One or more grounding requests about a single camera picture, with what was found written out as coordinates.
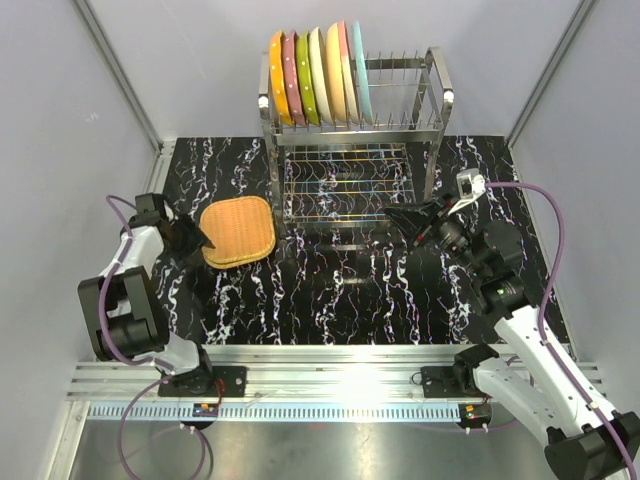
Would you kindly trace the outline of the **woven wicker tray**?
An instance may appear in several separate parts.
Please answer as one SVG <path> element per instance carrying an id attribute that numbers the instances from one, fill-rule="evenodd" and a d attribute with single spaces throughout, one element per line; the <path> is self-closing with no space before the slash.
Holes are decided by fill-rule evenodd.
<path id="1" fill-rule="evenodd" d="M 209 266 L 228 269 L 262 260 L 274 247 L 274 241 L 255 244 L 222 243 L 215 247 L 203 247 L 202 254 Z"/>
<path id="2" fill-rule="evenodd" d="M 276 233 L 269 203 L 258 196 L 221 200 L 209 205 L 200 217 L 199 227 L 216 246 L 222 243 L 264 243 L 274 241 Z"/>

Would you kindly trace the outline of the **blue and cream plate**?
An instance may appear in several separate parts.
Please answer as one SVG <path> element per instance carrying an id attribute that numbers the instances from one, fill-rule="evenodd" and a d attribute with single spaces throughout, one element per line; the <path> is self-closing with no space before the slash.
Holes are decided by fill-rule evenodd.
<path id="1" fill-rule="evenodd" d="M 366 57 L 362 40 L 361 26 L 357 20 L 355 20 L 352 24 L 351 33 L 356 66 L 361 121 L 365 124 L 372 125 L 374 121 L 374 115 L 369 90 L 368 70 L 366 66 Z"/>

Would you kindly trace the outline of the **pink and cream plate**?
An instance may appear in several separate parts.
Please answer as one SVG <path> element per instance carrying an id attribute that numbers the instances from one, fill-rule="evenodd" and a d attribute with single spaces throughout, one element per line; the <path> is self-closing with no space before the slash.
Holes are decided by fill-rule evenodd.
<path id="1" fill-rule="evenodd" d="M 350 121 L 354 125 L 358 125 L 360 123 L 360 115 L 345 21 L 340 21 L 338 23 L 338 37 L 347 111 Z"/>

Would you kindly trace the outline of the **cream plate with drawing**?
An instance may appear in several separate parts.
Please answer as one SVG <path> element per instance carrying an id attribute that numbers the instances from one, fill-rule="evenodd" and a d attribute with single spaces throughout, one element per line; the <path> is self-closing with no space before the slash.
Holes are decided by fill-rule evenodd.
<path id="1" fill-rule="evenodd" d="M 318 112 L 322 121 L 333 125 L 334 114 L 325 78 L 325 44 L 319 27 L 314 28 L 309 34 L 309 58 Z"/>

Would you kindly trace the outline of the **tan plate with bear drawing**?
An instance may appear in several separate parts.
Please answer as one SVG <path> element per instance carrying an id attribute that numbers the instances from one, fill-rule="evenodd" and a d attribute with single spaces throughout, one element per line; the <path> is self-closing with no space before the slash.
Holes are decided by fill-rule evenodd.
<path id="1" fill-rule="evenodd" d="M 339 28 L 337 23 L 332 24 L 327 31 L 325 51 L 330 100 L 334 118 L 338 122 L 346 123 L 347 108 L 342 74 Z"/>

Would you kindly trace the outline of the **yellow-green dotted plate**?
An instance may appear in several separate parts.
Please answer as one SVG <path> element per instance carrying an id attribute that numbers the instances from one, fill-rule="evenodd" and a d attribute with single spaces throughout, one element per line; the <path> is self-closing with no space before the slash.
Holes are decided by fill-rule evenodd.
<path id="1" fill-rule="evenodd" d="M 309 55 L 309 32 L 305 31 L 296 40 L 296 66 L 299 92 L 306 115 L 307 122 L 319 126 L 320 114 L 318 112 L 313 87 Z"/>

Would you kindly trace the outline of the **pink dotted plate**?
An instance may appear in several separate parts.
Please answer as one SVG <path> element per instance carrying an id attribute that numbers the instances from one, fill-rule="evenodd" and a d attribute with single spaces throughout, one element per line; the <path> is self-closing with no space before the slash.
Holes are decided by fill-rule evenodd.
<path id="1" fill-rule="evenodd" d="M 282 62 L 284 70 L 284 88 L 286 90 L 288 108 L 295 125 L 306 126 L 306 117 L 301 100 L 296 63 L 297 33 L 291 30 L 284 36 L 282 43 Z"/>

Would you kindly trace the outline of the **orange dotted plate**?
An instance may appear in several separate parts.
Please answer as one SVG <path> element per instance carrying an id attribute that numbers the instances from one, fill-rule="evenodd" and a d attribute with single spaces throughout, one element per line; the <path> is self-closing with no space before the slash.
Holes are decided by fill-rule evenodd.
<path id="1" fill-rule="evenodd" d="M 273 93 L 273 100 L 276 108 L 277 119 L 280 123 L 293 126 L 294 121 L 289 110 L 287 93 L 285 88 L 284 69 L 282 60 L 282 48 L 284 42 L 284 32 L 276 31 L 269 42 L 269 71 Z"/>

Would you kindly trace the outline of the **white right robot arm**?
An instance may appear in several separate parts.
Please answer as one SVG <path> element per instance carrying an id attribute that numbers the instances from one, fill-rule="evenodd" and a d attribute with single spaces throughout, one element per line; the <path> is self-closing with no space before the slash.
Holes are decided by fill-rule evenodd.
<path id="1" fill-rule="evenodd" d="M 472 232 L 454 217 L 457 208 L 456 199 L 446 196 L 389 206 L 384 213 L 409 246 L 434 244 L 470 275 L 474 310 L 492 323 L 531 378 L 521 378 L 481 343 L 455 355 L 454 388 L 502 404 L 539 441 L 558 479 L 637 478 L 639 417 L 619 412 L 597 390 L 529 298 L 517 272 L 523 258 L 518 228 L 497 220 Z"/>

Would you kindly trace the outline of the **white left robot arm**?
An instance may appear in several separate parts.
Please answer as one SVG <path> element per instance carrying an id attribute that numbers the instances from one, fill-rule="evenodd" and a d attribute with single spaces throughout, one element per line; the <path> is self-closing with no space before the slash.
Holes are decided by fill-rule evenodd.
<path id="1" fill-rule="evenodd" d="M 113 259 L 77 287 L 92 350 L 100 361 L 154 366 L 167 377 L 165 385 L 174 395 L 221 393 L 224 383 L 204 348 L 170 331 L 151 282 L 158 258 L 198 267 L 204 264 L 203 249 L 212 243 L 162 194 L 138 195 L 131 206 L 135 214 L 130 218 L 115 211 L 123 228 Z"/>

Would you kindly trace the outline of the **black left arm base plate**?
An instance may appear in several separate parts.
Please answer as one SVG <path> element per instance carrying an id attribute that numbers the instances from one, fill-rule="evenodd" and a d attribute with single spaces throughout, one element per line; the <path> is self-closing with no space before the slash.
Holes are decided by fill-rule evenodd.
<path id="1" fill-rule="evenodd" d="M 210 370 L 194 370 L 178 375 L 168 384 L 158 387 L 160 397 L 243 398 L 247 368 L 245 366 L 214 365 Z"/>

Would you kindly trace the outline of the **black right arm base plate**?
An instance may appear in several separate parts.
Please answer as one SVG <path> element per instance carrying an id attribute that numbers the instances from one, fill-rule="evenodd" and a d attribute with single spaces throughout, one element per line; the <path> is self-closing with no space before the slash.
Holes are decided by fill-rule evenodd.
<path id="1" fill-rule="evenodd" d="M 474 398 L 484 395 L 463 386 L 452 366 L 423 366 L 420 368 L 420 385 L 425 398 Z"/>

